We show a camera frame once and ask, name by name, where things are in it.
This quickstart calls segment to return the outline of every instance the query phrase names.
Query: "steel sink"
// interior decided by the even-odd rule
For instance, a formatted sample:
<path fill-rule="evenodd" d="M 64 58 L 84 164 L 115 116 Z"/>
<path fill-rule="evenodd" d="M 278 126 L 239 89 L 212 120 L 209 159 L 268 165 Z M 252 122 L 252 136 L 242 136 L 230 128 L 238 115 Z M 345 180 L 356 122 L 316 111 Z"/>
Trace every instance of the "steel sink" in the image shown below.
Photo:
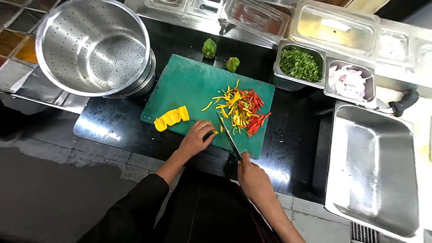
<path fill-rule="evenodd" d="M 396 238 L 415 236 L 419 203 L 414 162 L 409 124 L 339 102 L 326 209 Z"/>

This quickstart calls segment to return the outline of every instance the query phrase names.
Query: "plastic container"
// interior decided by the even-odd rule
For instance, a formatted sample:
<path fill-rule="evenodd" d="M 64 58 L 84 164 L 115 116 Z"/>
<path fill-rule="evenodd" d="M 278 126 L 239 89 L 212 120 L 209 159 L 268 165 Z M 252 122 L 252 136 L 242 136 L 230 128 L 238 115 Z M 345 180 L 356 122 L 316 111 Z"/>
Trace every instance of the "plastic container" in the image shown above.
<path fill-rule="evenodd" d="M 275 1 L 275 0 L 261 0 L 261 2 L 266 3 L 268 6 L 274 8 L 276 10 L 279 10 L 280 12 L 289 16 L 288 26 L 287 26 L 284 34 L 283 34 L 283 37 L 282 37 L 282 39 L 288 40 L 289 27 L 291 26 L 291 20 L 294 17 L 295 7 L 291 6 L 291 5 L 279 3 L 278 1 Z"/>
<path fill-rule="evenodd" d="M 408 35 L 389 29 L 382 29 L 378 39 L 378 56 L 380 58 L 405 62 L 408 59 Z"/>
<path fill-rule="evenodd" d="M 186 12 L 206 19 L 218 20 L 222 9 L 222 0 L 191 0 Z"/>
<path fill-rule="evenodd" d="M 374 53 L 379 17 L 300 0 L 291 24 L 290 39 L 360 59 Z"/>
<path fill-rule="evenodd" d="M 255 0 L 228 0 L 224 10 L 229 22 L 275 44 L 290 21 L 287 14 Z"/>
<path fill-rule="evenodd" d="M 186 3 L 188 2 L 189 0 L 144 0 L 144 4 L 149 8 L 179 15 L 186 13 Z"/>
<path fill-rule="evenodd" d="M 414 45 L 416 49 L 416 62 L 415 62 L 415 73 L 430 77 L 432 70 L 432 42 L 415 38 Z"/>
<path fill-rule="evenodd" d="M 314 61 L 318 64 L 318 75 L 321 77 L 321 82 L 312 83 L 306 80 L 298 79 L 287 75 L 282 72 L 279 66 L 280 56 L 283 50 L 293 50 L 297 49 L 311 55 Z M 279 44 L 279 49 L 277 52 L 276 62 L 273 67 L 273 84 L 274 86 L 288 91 L 297 91 L 306 86 L 312 86 L 315 88 L 324 88 L 324 73 L 325 73 L 325 53 L 316 50 L 308 45 L 302 45 L 299 43 L 291 43 L 286 41 L 281 41 Z"/>
<path fill-rule="evenodd" d="M 332 58 L 332 57 L 327 57 L 326 63 L 327 64 L 326 64 L 325 83 L 324 83 L 324 94 L 325 95 L 336 98 L 336 99 L 348 101 L 351 103 L 363 105 L 365 107 L 369 107 L 369 108 L 373 108 L 373 109 L 376 108 L 374 69 L 372 69 L 370 67 L 362 67 L 362 66 L 356 65 L 354 63 L 338 60 L 338 59 Z M 342 95 L 336 93 L 336 91 L 330 87 L 330 85 L 328 83 L 329 68 L 333 67 L 333 66 L 337 66 L 337 69 L 340 69 L 341 67 L 343 67 L 345 65 L 352 65 L 352 67 L 348 68 L 349 70 L 352 69 L 352 70 L 356 70 L 356 71 L 361 71 L 362 72 L 362 75 L 361 75 L 362 78 L 368 78 L 369 77 L 368 79 L 366 79 L 366 83 L 365 83 L 365 96 L 364 96 L 365 101 L 359 101 L 356 99 L 351 99 L 351 98 L 342 96 Z"/>

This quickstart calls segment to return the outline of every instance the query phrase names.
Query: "black chef jacket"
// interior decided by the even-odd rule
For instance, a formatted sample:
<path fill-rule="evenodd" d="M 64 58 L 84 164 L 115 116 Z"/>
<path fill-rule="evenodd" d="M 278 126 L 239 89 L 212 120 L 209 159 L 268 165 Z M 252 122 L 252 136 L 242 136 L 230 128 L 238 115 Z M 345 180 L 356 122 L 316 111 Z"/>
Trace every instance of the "black chef jacket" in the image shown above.
<path fill-rule="evenodd" d="M 148 175 L 79 242 L 278 242 L 241 188 L 229 179 L 185 169 L 155 226 L 168 192 L 163 178 Z"/>

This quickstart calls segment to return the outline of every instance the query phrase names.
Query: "black countertop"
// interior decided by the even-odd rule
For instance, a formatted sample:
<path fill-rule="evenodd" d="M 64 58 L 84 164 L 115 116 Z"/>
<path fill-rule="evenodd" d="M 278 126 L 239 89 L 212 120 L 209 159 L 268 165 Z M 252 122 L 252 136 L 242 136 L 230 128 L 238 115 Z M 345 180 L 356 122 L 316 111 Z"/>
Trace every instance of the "black countertop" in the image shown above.
<path fill-rule="evenodd" d="M 171 54 L 178 54 L 220 68 L 225 67 L 229 57 L 238 57 L 241 64 L 236 73 L 269 82 L 276 50 L 155 20 L 142 20 L 156 56 L 157 77 Z M 207 38 L 217 43 L 213 60 L 203 60 L 201 48 Z M 75 135 L 167 160 L 183 136 L 168 130 L 158 132 L 153 125 L 140 121 L 150 94 L 139 99 L 91 98 L 75 124 Z M 320 114 L 333 105 L 334 101 L 324 96 L 322 90 L 312 87 L 297 92 L 276 88 L 261 156 L 253 161 L 268 173 L 275 191 L 324 203 L 331 113 Z M 237 162 L 232 160 L 229 152 L 210 145 L 186 166 L 236 179 Z"/>

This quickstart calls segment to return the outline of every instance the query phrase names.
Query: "floor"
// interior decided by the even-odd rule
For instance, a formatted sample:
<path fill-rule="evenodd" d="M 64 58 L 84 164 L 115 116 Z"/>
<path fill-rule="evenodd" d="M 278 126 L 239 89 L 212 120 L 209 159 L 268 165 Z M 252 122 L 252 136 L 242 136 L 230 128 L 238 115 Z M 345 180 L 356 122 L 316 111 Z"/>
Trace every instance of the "floor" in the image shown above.
<path fill-rule="evenodd" d="M 164 163 L 76 137 L 78 116 L 61 112 L 0 142 L 0 239 L 75 242 Z M 350 242 L 348 220 L 322 205 L 276 195 L 307 243 Z"/>

